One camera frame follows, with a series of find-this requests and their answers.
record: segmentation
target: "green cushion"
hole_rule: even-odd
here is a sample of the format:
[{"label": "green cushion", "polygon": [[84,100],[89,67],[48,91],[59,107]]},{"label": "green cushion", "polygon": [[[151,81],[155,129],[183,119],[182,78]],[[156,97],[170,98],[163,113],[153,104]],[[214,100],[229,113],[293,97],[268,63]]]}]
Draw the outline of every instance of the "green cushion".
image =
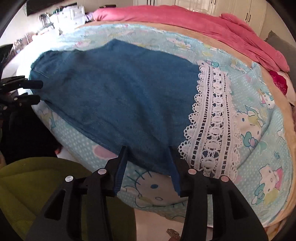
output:
[{"label": "green cushion", "polygon": [[[11,163],[0,169],[0,209],[16,233],[25,240],[36,216],[65,177],[82,178],[90,174],[79,163],[52,157],[27,158]],[[118,198],[107,198],[107,206],[114,241],[135,241],[133,208]],[[81,229],[84,240],[85,219],[83,211]]]}]

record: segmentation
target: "white wardrobe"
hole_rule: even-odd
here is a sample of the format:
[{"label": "white wardrobe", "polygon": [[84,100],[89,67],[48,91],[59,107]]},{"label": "white wardrobe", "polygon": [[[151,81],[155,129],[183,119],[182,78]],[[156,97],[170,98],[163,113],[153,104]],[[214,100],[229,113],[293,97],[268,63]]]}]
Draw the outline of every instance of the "white wardrobe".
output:
[{"label": "white wardrobe", "polygon": [[134,5],[177,5],[212,16],[231,13],[260,35],[265,20],[266,0],[134,0]]}]

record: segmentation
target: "beige blanket edge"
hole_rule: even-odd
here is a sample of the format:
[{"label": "beige blanket edge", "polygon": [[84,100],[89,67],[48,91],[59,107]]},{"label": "beige blanket edge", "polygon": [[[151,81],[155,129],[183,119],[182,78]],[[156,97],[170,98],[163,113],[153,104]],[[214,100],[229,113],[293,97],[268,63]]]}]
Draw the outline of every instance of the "beige blanket edge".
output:
[{"label": "beige blanket edge", "polygon": [[[205,36],[203,34],[194,32],[192,30],[188,30],[185,28],[177,27],[177,26],[171,26],[161,23],[143,23],[143,22],[90,22],[82,27],[85,26],[95,26],[95,25],[102,25],[102,24],[112,24],[112,23],[130,23],[130,24],[141,24],[145,26],[154,27],[157,29],[175,32],[179,34],[183,34],[186,36],[189,36],[191,38],[198,39],[202,41],[203,43],[210,45],[214,48],[222,49],[229,54],[233,55],[234,57],[238,58],[242,62],[244,62],[249,67],[252,66],[252,60],[249,59],[247,56],[237,52],[233,48],[229,47],[228,45],[215,40],[213,38],[210,38],[208,36]],[[287,140],[288,147],[290,149],[290,155],[291,160],[293,161],[293,179],[292,179],[292,185],[290,189],[290,194],[288,196],[285,208],[278,214],[278,216],[275,218],[275,220],[269,224],[269,226],[274,225],[281,220],[285,219],[287,216],[290,215],[292,210],[294,209],[296,205],[296,133],[294,131],[294,121],[292,117],[292,108],[289,102],[287,101],[286,97],[282,94],[282,92],[275,86],[273,79],[271,75],[268,73],[268,71],[261,66],[262,71],[262,77],[264,79],[264,82],[266,83],[268,89],[270,90],[270,93],[274,97],[274,101],[276,105],[280,108],[283,118],[284,118],[284,129],[285,129],[285,137]]]}]

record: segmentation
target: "pink duvet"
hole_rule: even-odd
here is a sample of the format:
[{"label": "pink duvet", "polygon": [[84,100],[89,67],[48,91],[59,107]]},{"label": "pink duvet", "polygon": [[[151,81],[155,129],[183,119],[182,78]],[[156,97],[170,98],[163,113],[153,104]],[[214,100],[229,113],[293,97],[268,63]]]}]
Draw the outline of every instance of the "pink duvet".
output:
[{"label": "pink duvet", "polygon": [[194,30],[219,40],[265,69],[289,72],[284,56],[260,39],[248,25],[233,15],[213,17],[192,12],[178,6],[131,6],[124,8],[102,8],[93,13],[96,21],[137,21],[164,23]]}]

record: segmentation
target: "light blue bedsheet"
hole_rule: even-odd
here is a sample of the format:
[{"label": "light blue bedsheet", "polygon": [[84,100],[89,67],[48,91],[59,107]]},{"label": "light blue bedsheet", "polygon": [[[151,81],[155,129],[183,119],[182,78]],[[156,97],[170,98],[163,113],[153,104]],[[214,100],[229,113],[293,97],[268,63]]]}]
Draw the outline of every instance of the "light blue bedsheet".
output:
[{"label": "light blue bedsheet", "polygon": [[[84,27],[59,37],[52,42],[50,49],[88,50],[102,46],[113,38],[171,53],[192,63],[204,61],[227,73],[231,81],[233,104],[237,110],[235,122],[240,129],[242,141],[234,183],[263,225],[270,223],[285,205],[293,167],[283,135],[283,117],[264,84],[260,66],[252,63],[250,69],[225,51],[196,39],[141,25]],[[34,109],[58,141],[89,170],[104,167],[112,156],[102,152],[100,146],[71,127],[44,102]],[[148,172],[130,162],[118,197],[134,208],[156,212],[170,219],[183,221],[185,217],[187,201],[180,199],[174,192],[170,178]],[[209,225],[213,224],[211,212],[210,209]]]}]

